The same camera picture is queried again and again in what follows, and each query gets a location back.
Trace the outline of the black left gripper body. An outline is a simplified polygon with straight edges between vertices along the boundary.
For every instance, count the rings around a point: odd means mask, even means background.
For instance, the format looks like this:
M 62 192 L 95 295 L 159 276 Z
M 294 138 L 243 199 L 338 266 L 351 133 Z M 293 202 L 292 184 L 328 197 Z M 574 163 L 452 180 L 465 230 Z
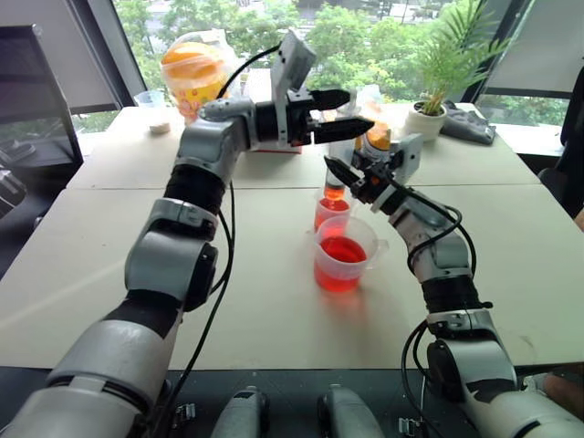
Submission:
M 287 143 L 291 147 L 326 142 L 321 124 L 310 115 L 312 110 L 323 110 L 324 90 L 300 89 L 287 93 Z

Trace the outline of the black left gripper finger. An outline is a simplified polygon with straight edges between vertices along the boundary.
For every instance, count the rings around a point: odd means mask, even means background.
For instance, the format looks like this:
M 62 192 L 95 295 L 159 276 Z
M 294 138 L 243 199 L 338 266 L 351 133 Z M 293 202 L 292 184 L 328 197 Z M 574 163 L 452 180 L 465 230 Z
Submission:
M 343 89 L 312 90 L 313 110 L 335 110 L 349 103 L 350 93 Z
M 344 117 L 338 120 L 319 123 L 314 128 L 316 144 L 351 140 L 366 133 L 374 126 L 372 120 L 362 117 Z

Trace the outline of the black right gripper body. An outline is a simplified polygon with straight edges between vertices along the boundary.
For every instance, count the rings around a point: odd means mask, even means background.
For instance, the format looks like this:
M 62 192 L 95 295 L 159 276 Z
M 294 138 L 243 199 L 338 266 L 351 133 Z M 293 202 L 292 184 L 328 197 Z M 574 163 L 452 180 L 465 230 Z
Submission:
M 392 178 L 388 164 L 370 160 L 371 166 L 362 171 L 365 189 L 363 192 L 350 191 L 352 197 L 371 206 L 396 206 L 397 189 L 391 184 Z

